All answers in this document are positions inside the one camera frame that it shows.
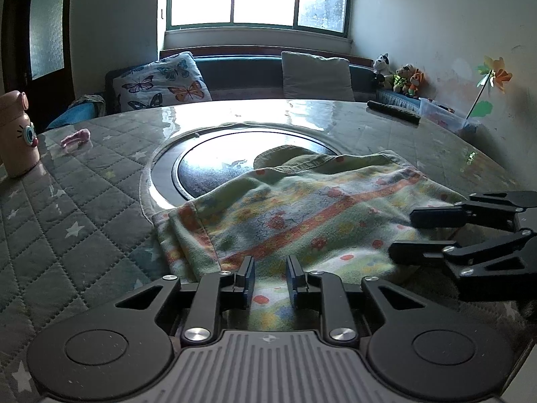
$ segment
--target sofa backrest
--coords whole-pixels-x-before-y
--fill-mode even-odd
[[[213,100],[284,97],[280,56],[203,56],[194,60]],[[106,75],[107,114],[114,113],[112,81],[132,68],[135,67],[110,71]],[[374,99],[376,90],[372,69],[350,64],[349,70],[356,101]]]

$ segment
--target orange butterfly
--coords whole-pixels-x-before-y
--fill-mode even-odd
[[[172,88],[168,87],[168,90],[175,94],[175,98],[178,101],[186,101],[186,97],[189,96],[191,99],[194,99],[194,96],[197,96],[198,98],[205,97],[205,93],[201,90],[201,83],[197,80],[195,82],[192,82],[192,85],[190,85],[190,88],[186,87],[178,87],[178,88]]]

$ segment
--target door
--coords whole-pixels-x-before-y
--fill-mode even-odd
[[[69,47],[70,0],[4,0],[5,91],[24,91],[38,133],[74,100]]]

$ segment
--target pink bottle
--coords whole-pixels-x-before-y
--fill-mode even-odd
[[[9,177],[21,176],[39,162],[39,141],[26,110],[25,93],[0,96],[0,165],[4,163]]]

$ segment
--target gray ribbed plate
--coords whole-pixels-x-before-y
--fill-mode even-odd
[[[46,399],[43,403],[52,403]],[[406,403],[360,356],[313,331],[228,330],[212,346],[185,349],[166,377],[128,403]],[[485,403],[500,403],[488,399]]]

